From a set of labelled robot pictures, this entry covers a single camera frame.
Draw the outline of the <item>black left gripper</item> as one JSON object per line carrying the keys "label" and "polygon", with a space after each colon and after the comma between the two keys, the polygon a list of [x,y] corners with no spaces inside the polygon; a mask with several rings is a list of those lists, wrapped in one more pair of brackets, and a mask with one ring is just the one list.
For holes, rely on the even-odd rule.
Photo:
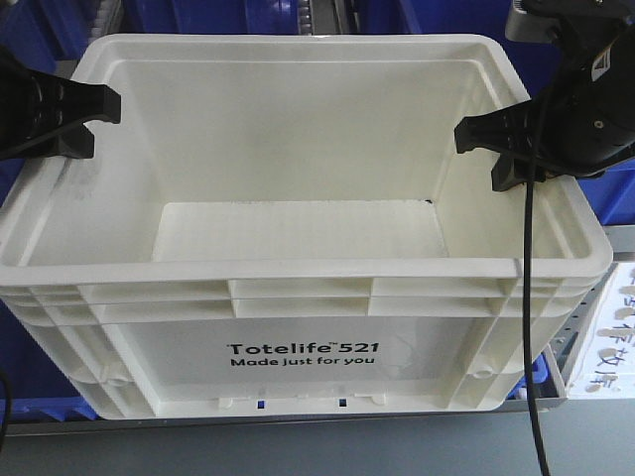
{"label": "black left gripper", "polygon": [[[84,123],[121,121],[121,96],[87,84],[31,71],[1,46],[1,159],[94,157],[94,135]],[[66,131],[27,145],[28,134]]]}

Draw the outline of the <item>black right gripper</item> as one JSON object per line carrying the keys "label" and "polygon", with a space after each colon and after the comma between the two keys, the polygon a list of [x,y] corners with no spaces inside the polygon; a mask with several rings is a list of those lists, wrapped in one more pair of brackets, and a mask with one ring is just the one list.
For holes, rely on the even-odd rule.
{"label": "black right gripper", "polygon": [[561,63],[534,101],[465,116],[453,130],[458,153],[500,153],[493,191],[547,174],[591,177],[634,155],[634,26],[562,31],[557,45]]}

